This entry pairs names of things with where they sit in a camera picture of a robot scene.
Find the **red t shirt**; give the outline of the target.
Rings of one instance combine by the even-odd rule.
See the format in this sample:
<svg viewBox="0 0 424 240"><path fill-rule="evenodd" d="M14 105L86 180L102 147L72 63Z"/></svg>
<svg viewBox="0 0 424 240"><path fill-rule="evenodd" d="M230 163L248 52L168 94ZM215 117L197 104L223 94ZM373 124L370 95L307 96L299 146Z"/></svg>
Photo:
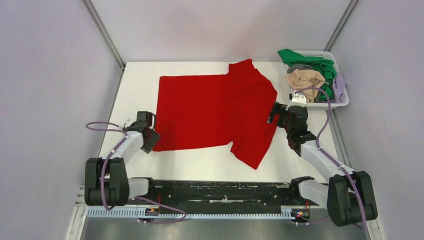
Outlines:
<svg viewBox="0 0 424 240"><path fill-rule="evenodd" d="M156 152L231 144L235 157L257 169L276 127L268 122L277 91L246 59L215 75L161 76Z"/></svg>

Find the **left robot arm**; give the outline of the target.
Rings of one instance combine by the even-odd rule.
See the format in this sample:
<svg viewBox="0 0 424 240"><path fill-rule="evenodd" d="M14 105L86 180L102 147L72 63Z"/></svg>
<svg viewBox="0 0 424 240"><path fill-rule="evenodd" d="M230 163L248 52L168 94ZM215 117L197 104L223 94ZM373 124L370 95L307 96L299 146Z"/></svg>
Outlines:
<svg viewBox="0 0 424 240"><path fill-rule="evenodd" d="M118 142L102 156L89 158L85 163L84 201L88 206L102 206L107 211L125 206L128 200L139 197L145 204L153 203L157 190L144 177L129 178L127 164L138 151L149 154L161 136L155 131L157 117L149 111L138 111L133 123L124 126L99 121L86 124L96 132L121 134Z"/></svg>

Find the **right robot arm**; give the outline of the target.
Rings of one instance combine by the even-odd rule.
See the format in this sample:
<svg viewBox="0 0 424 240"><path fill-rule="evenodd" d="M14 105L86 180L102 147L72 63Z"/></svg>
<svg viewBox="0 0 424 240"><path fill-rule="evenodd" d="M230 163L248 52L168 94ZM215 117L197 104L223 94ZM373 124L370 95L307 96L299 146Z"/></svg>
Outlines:
<svg viewBox="0 0 424 240"><path fill-rule="evenodd" d="M289 147L308 161L326 180L319 183L311 176L291 180L289 199L295 204L312 201L325 208L338 227L365 224L378 218L378 208L371 176L342 164L326 151L317 136L308 130L308 109L275 102L268 123L286 131Z"/></svg>

